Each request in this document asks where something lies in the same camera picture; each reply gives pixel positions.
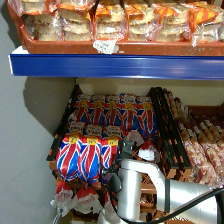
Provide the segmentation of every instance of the food package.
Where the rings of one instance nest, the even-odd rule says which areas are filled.
[[[106,96],[104,115],[104,125],[121,126],[120,96]]]
[[[121,126],[124,130],[138,130],[138,107],[136,103],[136,95],[134,94],[121,94]]]
[[[18,16],[51,13],[57,9],[57,0],[8,0],[8,3]]]
[[[82,187],[72,200],[71,207],[78,212],[88,214],[99,213],[102,206],[99,196],[92,189],[98,182],[100,171],[100,152],[102,142],[102,127],[87,125],[83,136],[78,163],[78,177]]]
[[[192,118],[190,122],[191,122],[191,127],[197,136],[198,143],[202,146],[207,158],[209,159],[210,163],[213,165],[218,177],[223,182],[224,169],[223,169],[223,164],[220,158],[222,156],[217,155],[217,152],[213,148],[212,144],[209,143],[209,140],[206,137],[206,135],[200,130],[200,127],[197,125],[196,121]]]
[[[72,120],[69,126],[75,127],[76,123]],[[57,169],[62,181],[57,187],[55,200],[51,201],[51,205],[57,208],[58,217],[65,216],[70,211],[73,202],[73,191],[68,183],[79,176],[78,163],[83,139],[82,132],[83,130],[81,133],[76,131],[67,133],[61,142],[56,157]]]
[[[118,153],[118,141],[122,140],[121,127],[105,126],[103,130],[101,166],[105,170],[109,169]]]
[[[178,3],[152,4],[155,14],[159,16],[161,28],[155,41],[175,42],[189,39],[189,9]]]
[[[119,0],[100,0],[95,13],[95,40],[124,40],[126,18]]]
[[[60,9],[88,11],[95,5],[95,0],[58,0]]]
[[[73,109],[73,114],[76,117],[76,121],[86,123],[88,122],[90,99],[91,96],[89,95],[86,94],[78,95]]]
[[[219,41],[220,37],[223,37],[223,9],[207,2],[194,2],[186,6],[190,9],[189,23],[193,33],[193,46],[200,42]]]
[[[93,38],[89,12],[60,10],[65,41],[90,41]]]
[[[89,104],[89,123],[95,125],[104,125],[104,95],[92,95]]]
[[[31,16],[33,38],[39,41],[61,41],[61,20],[58,12]]]
[[[129,41],[149,41],[153,39],[156,17],[153,8],[143,0],[124,0],[128,21]]]
[[[157,135],[157,120],[150,97],[137,97],[139,133],[146,140]]]

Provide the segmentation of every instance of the price tag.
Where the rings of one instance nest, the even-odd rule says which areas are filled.
[[[117,40],[96,40],[93,47],[104,54],[112,54],[114,52]]]

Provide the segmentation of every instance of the union jack packaging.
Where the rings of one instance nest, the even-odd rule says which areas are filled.
[[[99,177],[101,136],[102,127],[87,125],[78,163],[78,177],[83,186],[72,201],[72,208],[83,214],[98,213],[102,209],[98,195],[91,188],[98,182]]]
[[[90,104],[91,96],[86,94],[80,94],[77,97],[77,100],[74,105],[74,116],[76,117],[76,121],[79,122],[88,122],[89,119],[89,104]]]
[[[51,201],[51,205],[57,208],[58,217],[65,216],[71,209],[73,191],[68,183],[78,177],[82,139],[82,134],[72,131],[64,136],[59,147],[56,164],[62,181],[57,187],[55,200]]]
[[[107,95],[104,110],[104,125],[121,126],[120,96]]]
[[[143,139],[149,139],[157,134],[157,121],[150,97],[137,97],[139,133]]]
[[[105,96],[93,95],[89,105],[89,123],[104,125]]]
[[[127,131],[138,129],[138,109],[134,94],[121,94],[121,126]]]

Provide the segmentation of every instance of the shelf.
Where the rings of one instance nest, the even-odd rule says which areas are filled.
[[[224,56],[29,54],[9,55],[15,76],[224,80]]]

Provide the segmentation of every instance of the packaged cake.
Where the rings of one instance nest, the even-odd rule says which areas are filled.
[[[153,8],[143,0],[125,0],[125,13],[128,20],[128,40],[148,41],[153,39],[156,16]]]
[[[100,0],[95,14],[95,40],[123,40],[126,19],[119,0]]]
[[[157,42],[175,42],[189,39],[189,9],[178,3],[152,4],[161,25],[157,32]]]
[[[51,13],[57,9],[57,0],[9,0],[8,3],[18,16]]]
[[[65,41],[90,41],[92,23],[87,11],[60,10]]]

